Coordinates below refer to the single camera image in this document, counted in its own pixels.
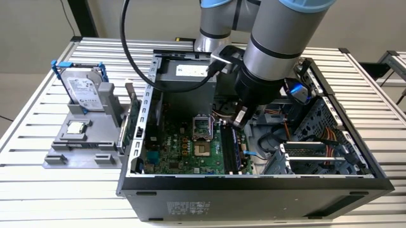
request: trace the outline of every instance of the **wall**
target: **wall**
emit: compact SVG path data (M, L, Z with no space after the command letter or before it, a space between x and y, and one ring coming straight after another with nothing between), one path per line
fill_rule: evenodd
M70 8L62 0L76 34ZM45 73L72 37L58 0L0 1L0 73Z
M126 37L173 40L199 34L197 0L132 0ZM88 0L101 37L118 38L121 0ZM74 20L64 0L76 33ZM404 0L337 0L311 39L312 47L347 47L359 61L388 49L406 50ZM0 1L0 73L45 73L70 37L58 0ZM232 32L235 42L248 34Z
M121 0L88 0L100 35L118 38ZM404 0L337 0L309 41L312 47L348 48L359 61L378 61L388 49L406 50ZM199 34L197 0L132 0L126 38L173 40ZM232 41L248 34L232 32Z

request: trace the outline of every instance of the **black cable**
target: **black cable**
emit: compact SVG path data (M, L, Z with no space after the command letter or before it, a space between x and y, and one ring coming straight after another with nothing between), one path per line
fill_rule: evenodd
M0 115L0 118L2 118L4 120L8 120L10 122L13 122L13 120L10 118L6 118L5 116Z
M76 36L76 33L74 33L74 30L73 30L73 27L72 27L72 24L70 24L68 15L65 14L65 10L62 11L62 13L64 13L65 20L68 21L68 24L69 24L69 26L70 26L70 30L72 30L73 36Z
M264 160L264 161L267 161L267 159L265 158L261 158L261 157L259 157L257 155L253 155L256 158L259 158L260 160Z
M396 101L395 105L399 105L403 100L404 95L400 96L399 100Z
M391 77L391 75L394 74L394 71L391 72L391 74L387 76L387 78L384 79L384 81L382 82L382 84L380 84L380 86L379 87L382 87L383 86L383 84L384 84L384 82L387 81L387 79Z
M263 146L260 145L261 141L263 141L267 137L272 138L279 144L285 142L284 139L279 138L279 137L273 134L273 132L275 132L276 130L281 129L283 127L284 127L284 125L281 125L281 124L275 125L275 126L271 128L271 131L267 132L267 133L264 133L264 134L259 137L259 139L257 139L257 141L256 141L256 146L257 146L257 148L259 148L263 152L265 152L265 153L275 153L275 151L276 151L276 150L265 149L265 148L263 148Z
M130 57L130 53L128 51L128 45L126 45L126 39L125 39L125 15L126 15L126 8L128 8L128 3L129 0L124 0L122 3L122 9L121 9L121 17L120 17L120 39L121 39L121 45L122 45L122 50L124 50L124 54L126 56L128 62L134 70L134 72L138 74L140 78L145 81L145 83L148 85L150 85L154 89L157 89L161 92L166 92L166 93L184 93L188 91L192 91L195 89L197 89L200 86L204 85L204 83L209 80L209 78L215 75L216 71L211 71L208 70L207 72L207 76L205 78L196 83L192 87L189 88L183 88L183 89L168 89L164 87L160 87L157 84L154 84L142 74L142 72L140 71L136 63L133 62L133 59Z

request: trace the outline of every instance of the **slotted aluminum surface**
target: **slotted aluminum surface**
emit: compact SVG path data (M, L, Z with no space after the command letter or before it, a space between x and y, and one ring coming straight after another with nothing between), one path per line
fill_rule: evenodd
M128 46L144 73L153 49L192 50L191 42L130 41ZM349 55L335 48L307 48L303 57L315 60L382 169L392 179L395 191L329 221L173 222L158 223L158 226L375 228L387 226L386 223L392 228L406 226L404 116L399 116ZM69 44L58 60L84 64L101 61L120 101L129 102L125 79L133 82L137 96L141 96L145 84L128 64L118 40L84 38ZM42 159L68 112L66 102L60 81L49 72L0 140L0 227L150 227L152 223L137 220L128 201L114 195L120 170L42 169Z

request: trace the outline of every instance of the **motherboard chip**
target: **motherboard chip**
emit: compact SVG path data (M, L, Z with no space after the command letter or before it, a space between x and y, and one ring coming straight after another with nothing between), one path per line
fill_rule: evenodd
M179 162L169 162L169 169L179 169Z
M209 156L209 142L193 143L195 156Z

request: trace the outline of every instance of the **colored wires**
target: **colored wires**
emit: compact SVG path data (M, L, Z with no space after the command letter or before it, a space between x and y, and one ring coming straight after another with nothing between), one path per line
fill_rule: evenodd
M287 128L285 120L287 120L287 115L284 115L283 126L284 126L285 138L287 138L287 141L289 141L291 140L291 134L289 134L289 129Z
M328 127L325 127L325 130L324 130L323 135L321 135L321 139L336 141L335 133ZM325 145L325 157L329 158L332 156L333 156L333 149Z
M264 112L268 114L280 114L280 110L265 109Z

